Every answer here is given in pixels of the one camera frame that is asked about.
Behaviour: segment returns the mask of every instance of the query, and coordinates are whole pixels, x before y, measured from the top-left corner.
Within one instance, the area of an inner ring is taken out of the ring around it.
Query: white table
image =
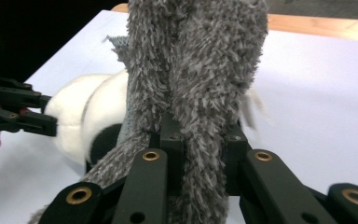
[[[125,35],[127,14],[102,11],[27,82],[53,95],[75,77],[124,67],[107,35]],[[358,41],[270,32],[255,88],[274,124],[255,115],[246,132],[254,148],[277,153],[303,184],[323,193],[331,184],[358,185]],[[26,223],[84,168],[66,159],[46,136],[2,133],[0,223]],[[227,223],[243,223],[230,200]]]

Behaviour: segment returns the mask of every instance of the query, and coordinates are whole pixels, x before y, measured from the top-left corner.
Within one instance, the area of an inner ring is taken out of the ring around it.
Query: gray floor
[[[358,19],[358,0],[266,0],[269,13]]]

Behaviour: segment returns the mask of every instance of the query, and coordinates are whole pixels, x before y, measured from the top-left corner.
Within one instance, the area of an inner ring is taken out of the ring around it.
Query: brass ring
[[[148,151],[142,156],[146,161],[155,161],[159,158],[159,154],[155,151]]]
[[[271,154],[269,154],[267,152],[263,152],[263,151],[255,153],[255,158],[260,161],[272,161]]]
[[[66,196],[66,201],[69,204],[80,204],[88,200],[92,195],[92,191],[88,187],[79,187],[77,189],[73,189]]]
[[[341,193],[348,201],[358,205],[358,189],[344,189]]]

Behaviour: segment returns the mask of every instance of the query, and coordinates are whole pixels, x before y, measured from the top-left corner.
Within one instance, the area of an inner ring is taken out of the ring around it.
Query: gold grommet
[[[155,161],[156,159],[159,158],[159,154],[155,151],[148,151],[148,152],[144,153],[142,158],[144,158],[144,160],[146,160],[146,161]]]
[[[358,189],[344,189],[341,193],[348,201],[358,205]]]
[[[256,152],[255,157],[260,161],[272,161],[271,154],[267,152]]]
[[[66,202],[69,204],[80,204],[85,202],[91,197],[92,191],[88,187],[79,187],[77,189],[73,189],[66,196]]]

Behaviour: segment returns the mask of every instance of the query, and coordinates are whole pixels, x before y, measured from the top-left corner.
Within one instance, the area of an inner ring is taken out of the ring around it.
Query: wooden strip
[[[128,12],[128,5],[120,4],[112,10]],[[268,28],[275,31],[358,40],[358,20],[269,14]]]

